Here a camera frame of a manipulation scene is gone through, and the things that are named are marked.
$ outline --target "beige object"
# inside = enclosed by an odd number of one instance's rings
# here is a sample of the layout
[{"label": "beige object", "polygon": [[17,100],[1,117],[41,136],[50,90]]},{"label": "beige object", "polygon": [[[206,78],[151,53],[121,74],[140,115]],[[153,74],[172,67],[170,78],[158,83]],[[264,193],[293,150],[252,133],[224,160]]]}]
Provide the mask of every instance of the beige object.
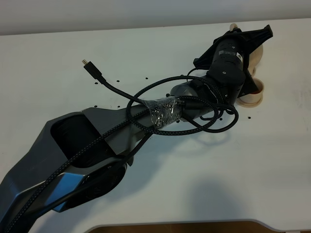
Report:
[{"label": "beige object", "polygon": [[[230,25],[230,31],[233,31],[233,29],[237,28],[237,24],[232,23]],[[255,51],[253,51],[249,55],[249,65],[248,65],[248,71],[251,74],[252,77],[254,77],[256,73],[256,66],[260,62],[263,54],[263,46],[260,45]]]},{"label": "beige object", "polygon": [[[238,26],[235,23],[230,25],[230,31],[237,28]],[[256,73],[256,66],[260,62],[263,55],[263,46],[260,45],[255,51],[253,51],[249,55],[249,64],[248,64],[248,71],[252,76],[254,83],[256,84],[259,92],[254,94],[248,94],[246,96],[242,96],[236,100],[236,103],[242,107],[246,108],[253,108],[258,106],[262,102],[263,98],[263,91],[264,91],[264,84],[261,80],[254,78]]]},{"label": "beige object", "polygon": [[263,98],[264,84],[261,80],[253,78],[254,83],[258,87],[259,92],[255,94],[248,94],[246,96],[242,96],[236,100],[236,103],[240,106],[246,108],[253,108],[258,106]]}]

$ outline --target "clear tape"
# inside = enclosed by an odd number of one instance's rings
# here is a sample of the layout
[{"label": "clear tape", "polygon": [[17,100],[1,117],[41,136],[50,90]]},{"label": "clear tape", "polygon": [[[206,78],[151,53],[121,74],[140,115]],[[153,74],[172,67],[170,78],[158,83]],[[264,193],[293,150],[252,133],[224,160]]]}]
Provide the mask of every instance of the clear tape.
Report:
[{"label": "clear tape", "polygon": [[180,99],[177,99],[174,96],[169,96],[159,100],[142,100],[142,103],[149,109],[151,121],[158,130],[180,120],[180,102]]}]

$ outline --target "cable connector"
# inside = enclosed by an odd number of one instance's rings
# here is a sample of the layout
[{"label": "cable connector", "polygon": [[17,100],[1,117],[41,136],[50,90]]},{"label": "cable connector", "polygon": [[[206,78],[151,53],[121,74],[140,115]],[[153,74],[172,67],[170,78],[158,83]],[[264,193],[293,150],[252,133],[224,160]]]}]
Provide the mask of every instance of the cable connector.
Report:
[{"label": "cable connector", "polygon": [[96,66],[92,62],[87,62],[83,60],[84,69],[96,80],[98,80],[101,84],[106,82],[106,79],[103,78],[102,73],[96,68]]}]

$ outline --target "white table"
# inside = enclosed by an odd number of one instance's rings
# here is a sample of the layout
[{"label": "white table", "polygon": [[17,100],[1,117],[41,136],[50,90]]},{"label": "white table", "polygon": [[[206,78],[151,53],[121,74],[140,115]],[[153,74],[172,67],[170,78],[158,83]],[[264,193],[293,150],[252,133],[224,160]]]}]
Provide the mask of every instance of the white table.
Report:
[{"label": "white table", "polygon": [[[50,211],[31,232],[228,220],[311,229],[311,19],[238,23],[243,31],[267,24],[274,37],[264,43],[257,67],[265,84],[260,106],[237,106],[240,119],[224,133],[152,136],[113,191],[63,213]],[[81,60],[91,60],[111,84],[135,94],[186,74],[229,25],[0,36],[0,179],[46,121],[94,105],[126,106],[125,98],[94,84]],[[145,97],[164,97],[177,83]],[[216,127],[229,120],[225,116]]]}]

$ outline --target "gray plastic housing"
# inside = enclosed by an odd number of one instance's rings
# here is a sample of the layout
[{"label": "gray plastic housing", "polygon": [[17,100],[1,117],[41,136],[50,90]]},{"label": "gray plastic housing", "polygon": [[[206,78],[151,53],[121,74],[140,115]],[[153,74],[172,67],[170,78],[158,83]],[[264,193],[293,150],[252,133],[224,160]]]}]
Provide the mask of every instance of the gray plastic housing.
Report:
[{"label": "gray plastic housing", "polygon": [[[146,107],[143,105],[136,105],[131,108],[131,112],[134,115],[145,109]],[[103,134],[126,120],[125,111],[125,109],[88,108],[48,121],[29,152],[6,174],[0,184],[0,232],[39,185],[67,160],[51,135],[53,124],[67,117],[85,115],[96,130]],[[153,125],[150,116],[142,117],[138,121],[147,127]],[[129,124],[105,140],[116,155],[127,155],[143,136],[144,132],[141,129]],[[40,194],[28,211],[46,206],[71,192],[90,174],[119,159],[120,157],[110,157],[87,168],[70,166]],[[58,212],[67,210],[66,203],[62,203],[54,210]]]}]

